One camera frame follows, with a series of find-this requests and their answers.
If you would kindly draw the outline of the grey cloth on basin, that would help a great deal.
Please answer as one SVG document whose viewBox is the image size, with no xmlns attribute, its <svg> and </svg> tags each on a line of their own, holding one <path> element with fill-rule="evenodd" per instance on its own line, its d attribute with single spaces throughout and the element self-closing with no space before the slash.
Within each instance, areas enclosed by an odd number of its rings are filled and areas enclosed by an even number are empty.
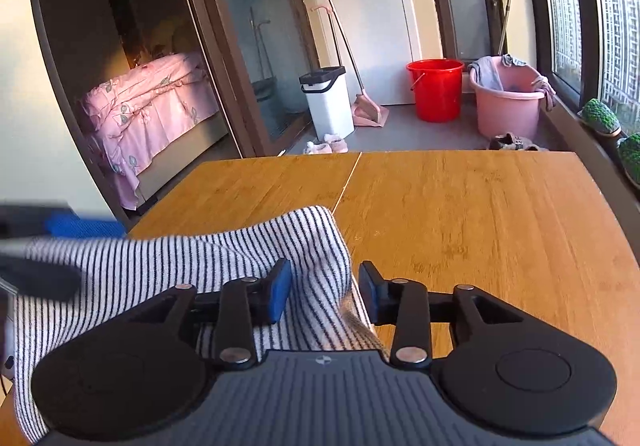
<svg viewBox="0 0 640 446">
<path fill-rule="evenodd" d="M 474 70 L 475 83 L 479 86 L 495 91 L 503 90 L 502 82 L 492 56 L 479 58 L 469 65 L 469 69 Z"/>
</svg>

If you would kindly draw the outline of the white bin black lid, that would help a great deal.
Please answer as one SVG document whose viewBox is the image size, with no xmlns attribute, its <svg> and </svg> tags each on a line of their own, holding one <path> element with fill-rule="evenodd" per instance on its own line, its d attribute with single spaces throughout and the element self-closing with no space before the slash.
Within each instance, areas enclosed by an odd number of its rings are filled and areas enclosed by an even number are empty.
<svg viewBox="0 0 640 446">
<path fill-rule="evenodd" d="M 345 139 L 354 132 L 344 66 L 313 70 L 299 78 L 299 85 L 300 91 L 305 94 L 314 131 L 320 140 L 326 135 Z"/>
</svg>

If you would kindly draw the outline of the pink dustpan with broom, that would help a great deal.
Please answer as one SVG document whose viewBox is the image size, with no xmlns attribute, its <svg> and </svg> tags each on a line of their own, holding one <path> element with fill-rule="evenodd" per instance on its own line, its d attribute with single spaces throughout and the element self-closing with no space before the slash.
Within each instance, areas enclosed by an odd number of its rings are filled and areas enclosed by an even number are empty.
<svg viewBox="0 0 640 446">
<path fill-rule="evenodd" d="M 361 128 L 383 128 L 384 125 L 386 125 L 390 111 L 386 107 L 375 103 L 367 93 L 354 52 L 352 52 L 352 47 L 350 46 L 347 38 L 345 28 L 337 13 L 335 2 L 334 0 L 326 1 L 328 2 L 329 10 L 335 21 L 335 25 L 337 26 L 337 30 L 342 37 L 349 63 L 352 65 L 352 71 L 354 72 L 358 84 L 358 92 L 355 95 L 354 102 L 352 102 L 352 107 L 350 107 L 354 126 Z"/>
</svg>

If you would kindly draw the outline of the green shoe near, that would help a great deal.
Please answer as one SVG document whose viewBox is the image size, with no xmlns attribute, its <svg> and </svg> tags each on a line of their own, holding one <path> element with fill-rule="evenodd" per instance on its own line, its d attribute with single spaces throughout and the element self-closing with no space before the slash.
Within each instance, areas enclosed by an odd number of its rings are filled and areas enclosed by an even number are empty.
<svg viewBox="0 0 640 446">
<path fill-rule="evenodd" d="M 617 154 L 629 181 L 640 188 L 640 134 L 622 137 L 617 143 Z"/>
</svg>

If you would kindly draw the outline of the red plastic bucket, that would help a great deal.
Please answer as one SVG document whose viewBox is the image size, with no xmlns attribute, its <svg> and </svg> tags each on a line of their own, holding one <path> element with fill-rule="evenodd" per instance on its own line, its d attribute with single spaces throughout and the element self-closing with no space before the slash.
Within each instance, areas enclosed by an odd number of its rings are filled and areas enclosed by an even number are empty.
<svg viewBox="0 0 640 446">
<path fill-rule="evenodd" d="M 406 69 L 416 116 L 420 120 L 444 123 L 460 117 L 465 69 L 462 62 L 452 58 L 431 58 L 411 62 Z"/>
</svg>

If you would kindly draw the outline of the green shoe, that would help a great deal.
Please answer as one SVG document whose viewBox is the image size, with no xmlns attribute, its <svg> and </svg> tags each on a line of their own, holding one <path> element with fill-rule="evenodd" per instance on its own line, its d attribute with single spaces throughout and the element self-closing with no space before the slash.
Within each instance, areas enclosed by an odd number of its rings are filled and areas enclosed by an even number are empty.
<svg viewBox="0 0 640 446">
<path fill-rule="evenodd" d="M 589 100 L 578 111 L 578 118 L 592 131 L 603 136 L 615 137 L 622 132 L 620 121 L 613 110 L 598 99 Z"/>
<path fill-rule="evenodd" d="M 629 181 L 640 188 L 640 134 L 622 137 L 617 143 L 617 154 Z"/>
</svg>

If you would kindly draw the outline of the pink plastic basin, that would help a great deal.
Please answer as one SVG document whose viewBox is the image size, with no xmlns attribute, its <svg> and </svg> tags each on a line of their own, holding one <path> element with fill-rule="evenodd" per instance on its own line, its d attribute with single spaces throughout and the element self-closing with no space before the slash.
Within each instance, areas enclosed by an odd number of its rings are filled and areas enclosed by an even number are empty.
<svg viewBox="0 0 640 446">
<path fill-rule="evenodd" d="M 555 92 L 548 79 L 510 54 L 493 56 L 503 90 L 485 89 L 475 83 L 469 69 L 469 83 L 475 93 L 477 127 L 481 135 L 493 137 L 511 132 L 533 140 L 540 111 L 552 110 Z"/>
</svg>

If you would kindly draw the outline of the striped grey knit garment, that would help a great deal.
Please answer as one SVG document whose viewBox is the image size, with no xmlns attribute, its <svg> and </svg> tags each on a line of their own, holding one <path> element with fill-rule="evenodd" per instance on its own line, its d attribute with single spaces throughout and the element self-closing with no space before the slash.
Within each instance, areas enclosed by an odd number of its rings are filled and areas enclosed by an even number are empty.
<svg viewBox="0 0 640 446">
<path fill-rule="evenodd" d="M 18 426 L 35 443 L 47 433 L 30 381 L 54 348 L 175 285 L 198 292 L 228 281 L 264 278 L 279 259 L 292 266 L 292 287 L 276 325 L 254 330 L 258 354 L 268 350 L 369 350 L 375 336 L 352 259 L 331 211 L 300 208 L 245 229 L 154 239 L 45 239 L 27 258 L 77 267 L 84 287 L 70 303 L 19 296 L 14 302 L 14 408 Z"/>
</svg>

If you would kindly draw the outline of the pink slippers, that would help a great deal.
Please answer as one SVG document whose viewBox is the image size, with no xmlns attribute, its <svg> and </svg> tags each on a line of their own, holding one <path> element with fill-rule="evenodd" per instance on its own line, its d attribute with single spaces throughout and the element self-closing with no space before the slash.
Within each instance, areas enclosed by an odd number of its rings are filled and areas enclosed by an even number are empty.
<svg viewBox="0 0 640 446">
<path fill-rule="evenodd" d="M 326 134 L 319 143 L 309 141 L 304 149 L 305 155 L 345 154 L 348 145 L 344 139 L 335 134 Z"/>
</svg>

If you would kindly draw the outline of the green shoe far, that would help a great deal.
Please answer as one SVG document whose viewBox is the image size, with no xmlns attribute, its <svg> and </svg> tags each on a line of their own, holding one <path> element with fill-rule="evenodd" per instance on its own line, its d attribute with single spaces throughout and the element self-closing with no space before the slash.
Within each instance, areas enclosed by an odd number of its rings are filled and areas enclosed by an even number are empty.
<svg viewBox="0 0 640 446">
<path fill-rule="evenodd" d="M 613 110 L 598 99 L 589 100 L 578 111 L 578 118 L 592 131 L 603 136 L 615 137 L 622 132 L 620 121 Z"/>
</svg>

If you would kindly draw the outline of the bed with pink cover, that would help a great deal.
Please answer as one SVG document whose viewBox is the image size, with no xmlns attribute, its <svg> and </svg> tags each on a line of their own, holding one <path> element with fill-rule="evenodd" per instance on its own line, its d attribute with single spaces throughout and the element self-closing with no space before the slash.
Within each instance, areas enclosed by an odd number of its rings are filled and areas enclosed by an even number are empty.
<svg viewBox="0 0 640 446">
<path fill-rule="evenodd" d="M 107 79 L 80 106 L 91 123 L 91 151 L 130 211 L 228 134 L 198 52 L 169 54 Z"/>
</svg>

